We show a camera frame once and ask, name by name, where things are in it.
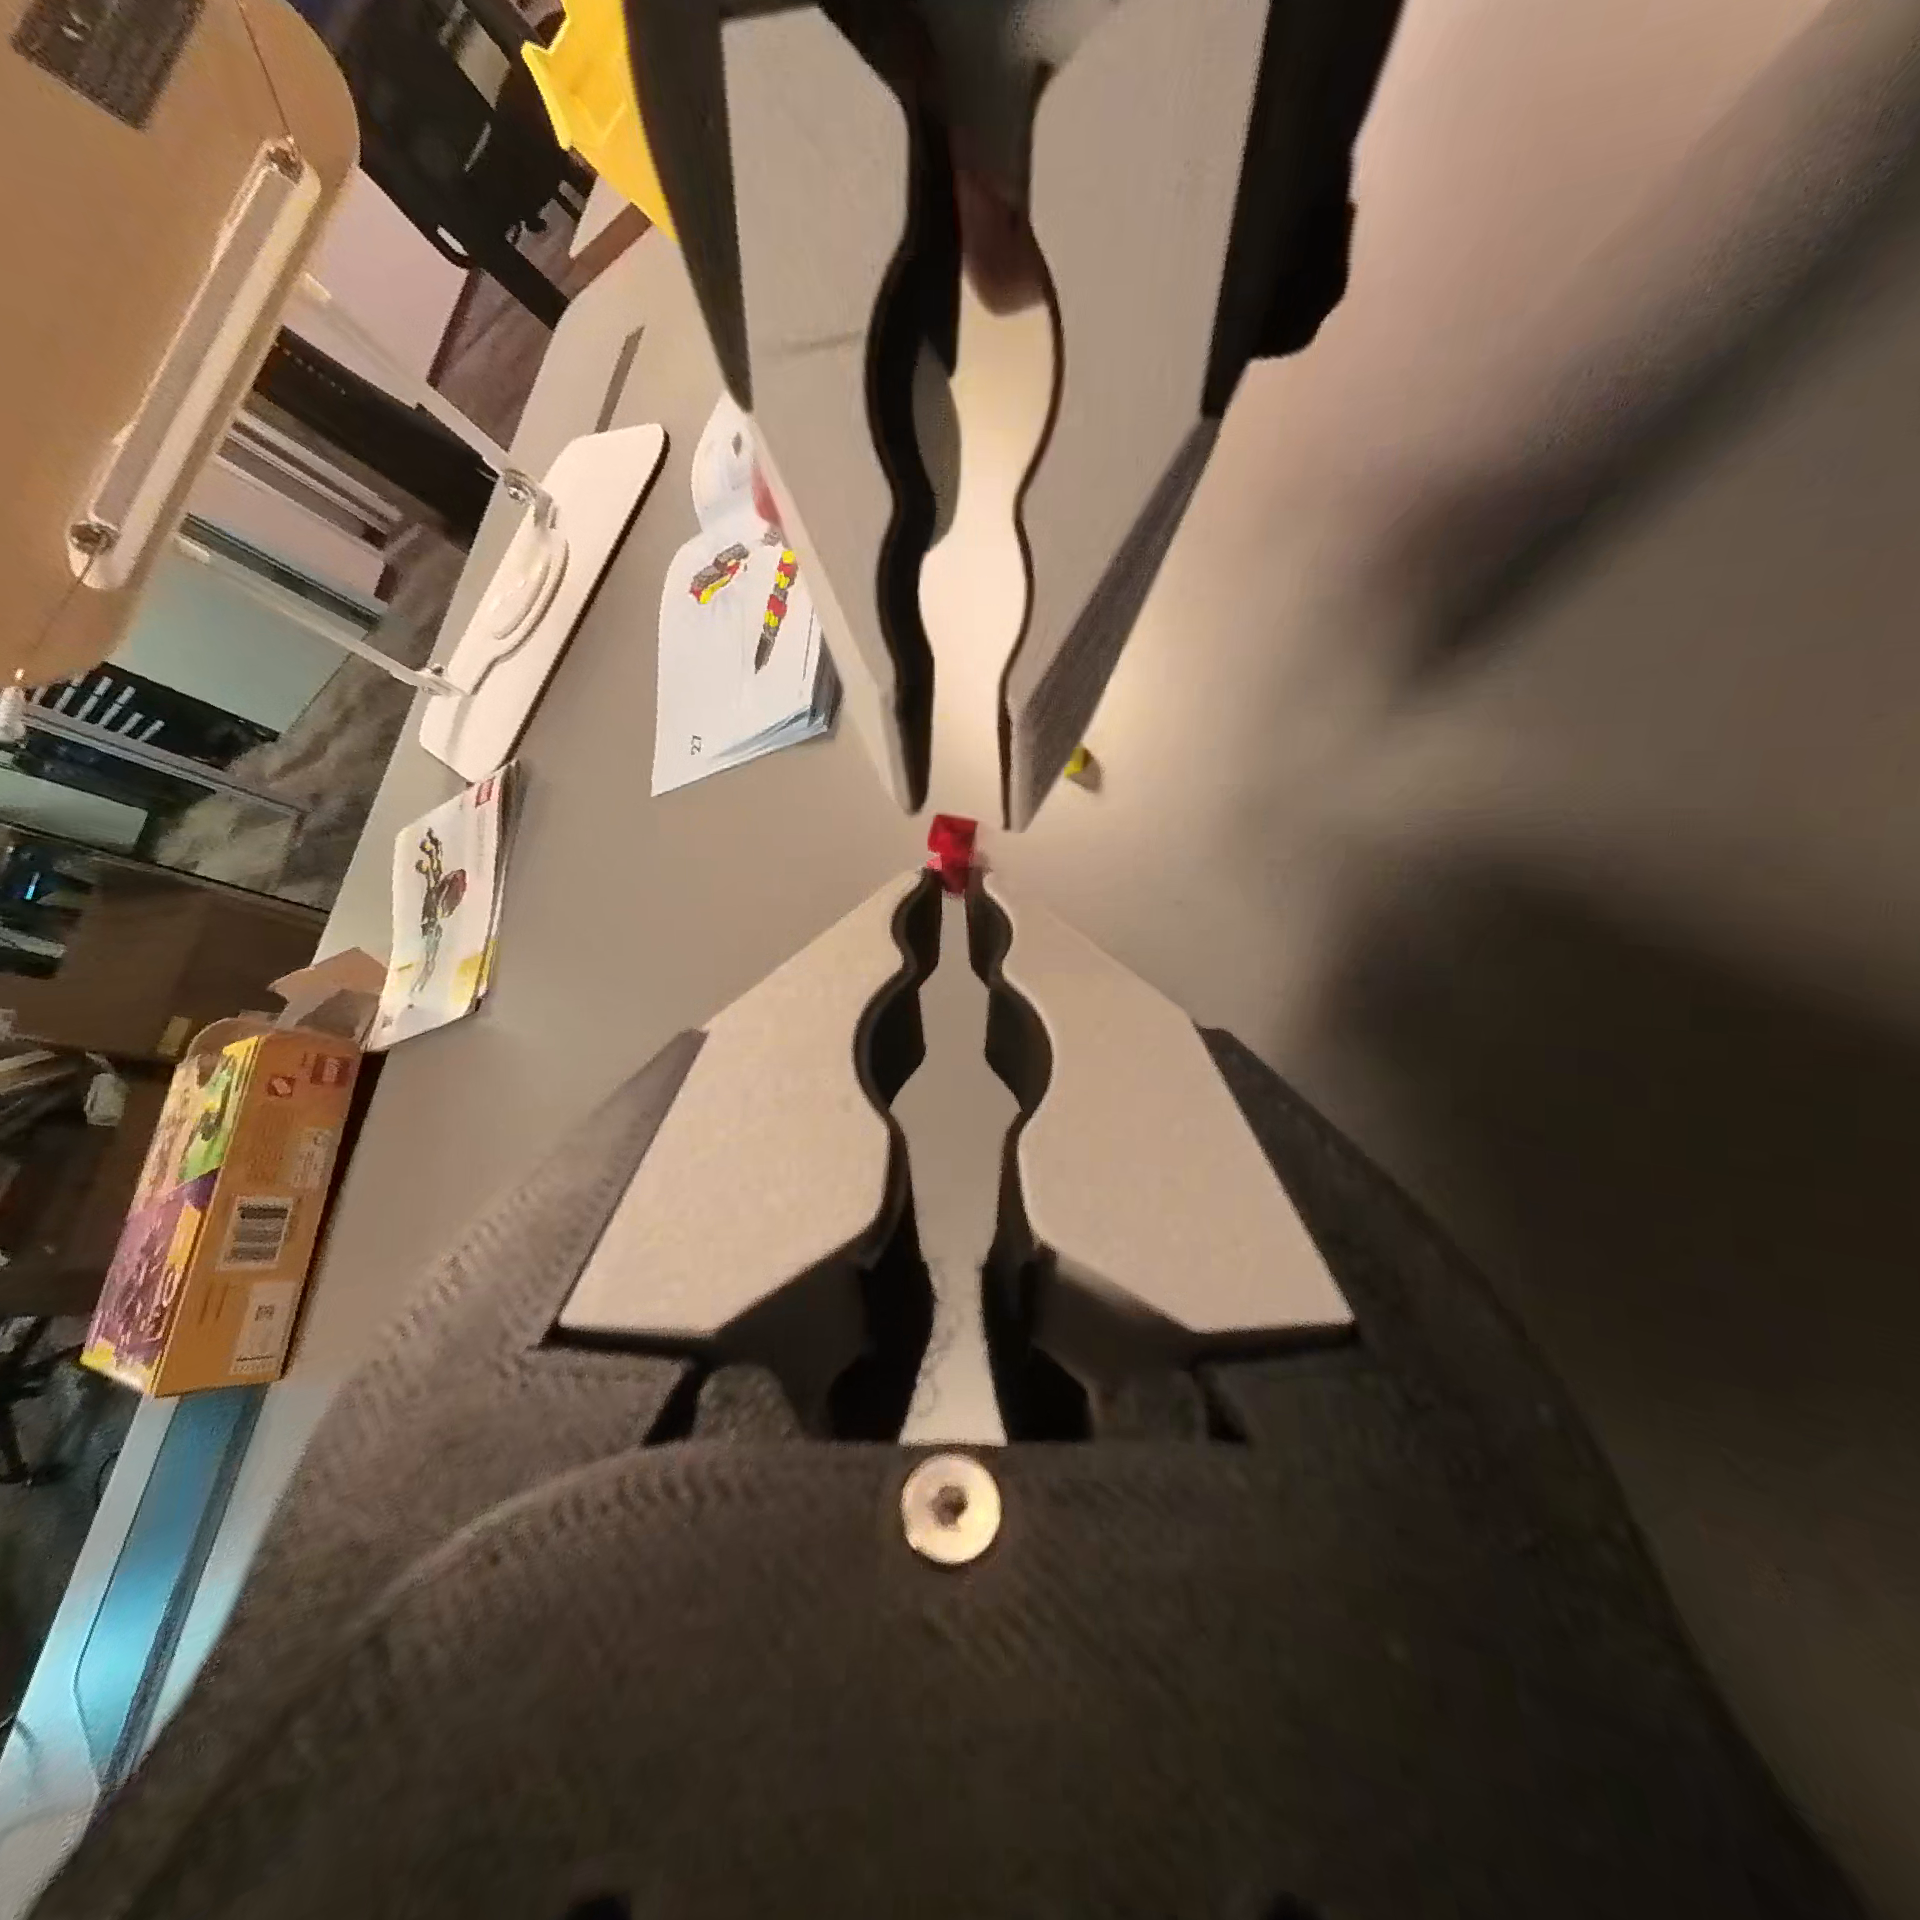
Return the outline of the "person's right hand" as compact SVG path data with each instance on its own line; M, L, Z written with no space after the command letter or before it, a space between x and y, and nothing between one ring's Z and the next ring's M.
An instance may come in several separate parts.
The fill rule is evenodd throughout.
M1012 318L1044 304L1050 270L1026 212L984 171L956 160L950 190L963 275L978 304Z

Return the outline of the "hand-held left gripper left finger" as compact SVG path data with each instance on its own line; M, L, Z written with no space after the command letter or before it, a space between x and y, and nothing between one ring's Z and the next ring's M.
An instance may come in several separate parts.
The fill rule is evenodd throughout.
M939 884L886 880L695 1035L555 1339L774 1375L806 1432L898 1439L932 1289L893 1104Z

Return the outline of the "open instruction booklet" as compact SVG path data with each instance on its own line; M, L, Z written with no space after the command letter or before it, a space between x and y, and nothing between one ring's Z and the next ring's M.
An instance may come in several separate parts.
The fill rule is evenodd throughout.
M687 469L696 528L663 576L652 796L827 736L842 683L764 487L747 413L723 395Z

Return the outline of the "yellow plastic bin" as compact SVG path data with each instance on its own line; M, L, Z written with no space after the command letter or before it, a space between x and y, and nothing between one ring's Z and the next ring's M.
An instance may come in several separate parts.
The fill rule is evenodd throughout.
M679 231L640 118L627 6L562 1L551 38L528 38L520 59L558 143L674 238Z

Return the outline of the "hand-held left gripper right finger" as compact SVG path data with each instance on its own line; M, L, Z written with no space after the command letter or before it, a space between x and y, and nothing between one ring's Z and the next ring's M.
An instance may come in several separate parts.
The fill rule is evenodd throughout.
M966 897L988 1067L1014 1100L981 1269L1012 1441L1079 1439L1133 1388L1314 1352L1352 1307L1202 1029L996 878Z

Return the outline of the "closed instruction booklet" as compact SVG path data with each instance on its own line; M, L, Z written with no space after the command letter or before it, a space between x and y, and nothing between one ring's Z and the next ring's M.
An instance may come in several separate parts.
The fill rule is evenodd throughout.
M510 758L395 835L390 958L367 1051L389 1051L456 1024L485 1003L518 773Z

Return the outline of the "colourful toy set box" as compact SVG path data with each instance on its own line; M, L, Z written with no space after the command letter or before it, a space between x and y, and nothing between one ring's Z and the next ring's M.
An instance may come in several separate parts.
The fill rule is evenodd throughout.
M187 1041L80 1366L158 1400L280 1377L381 980L341 950Z

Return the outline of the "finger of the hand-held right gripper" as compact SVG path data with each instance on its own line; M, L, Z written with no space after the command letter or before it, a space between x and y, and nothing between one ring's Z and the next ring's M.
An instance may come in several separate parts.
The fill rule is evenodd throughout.
M922 572L939 483L916 384L952 347L943 132L891 33L827 4L726 6L718 30L749 413L847 718L902 812L927 799Z
M1215 444L1204 390L1264 38L1266 4L1112 4L1040 91L1053 397L1018 495L1026 608L999 683L1014 831L1083 743Z

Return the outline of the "wooden book stand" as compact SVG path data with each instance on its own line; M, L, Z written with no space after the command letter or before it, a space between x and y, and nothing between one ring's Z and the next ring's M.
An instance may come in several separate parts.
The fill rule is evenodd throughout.
M4 747L108 660L359 163L292 4L4 4Z

